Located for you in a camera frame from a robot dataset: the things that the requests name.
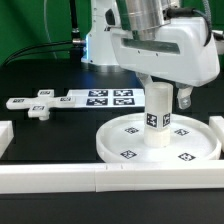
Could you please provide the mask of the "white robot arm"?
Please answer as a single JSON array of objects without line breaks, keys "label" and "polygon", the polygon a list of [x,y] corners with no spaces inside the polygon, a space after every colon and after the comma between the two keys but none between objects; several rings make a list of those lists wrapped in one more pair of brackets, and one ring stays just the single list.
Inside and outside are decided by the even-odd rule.
[{"label": "white robot arm", "polygon": [[173,81],[181,109],[195,87],[220,72],[209,14],[179,0],[91,0],[92,26],[83,66],[100,72],[130,70],[143,85],[154,77]]}]

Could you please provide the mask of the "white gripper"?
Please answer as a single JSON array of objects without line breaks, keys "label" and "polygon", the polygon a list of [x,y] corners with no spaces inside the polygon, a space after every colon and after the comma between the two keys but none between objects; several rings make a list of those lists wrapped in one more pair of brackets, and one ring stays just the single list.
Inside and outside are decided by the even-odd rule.
[{"label": "white gripper", "polygon": [[182,110],[191,106],[192,86],[209,83],[220,72],[214,38],[204,45],[207,26],[201,17],[172,19],[156,31],[154,40],[135,40],[131,32],[120,28],[112,28],[110,34],[118,64],[137,72],[144,92],[153,82],[151,76],[178,82]]}]

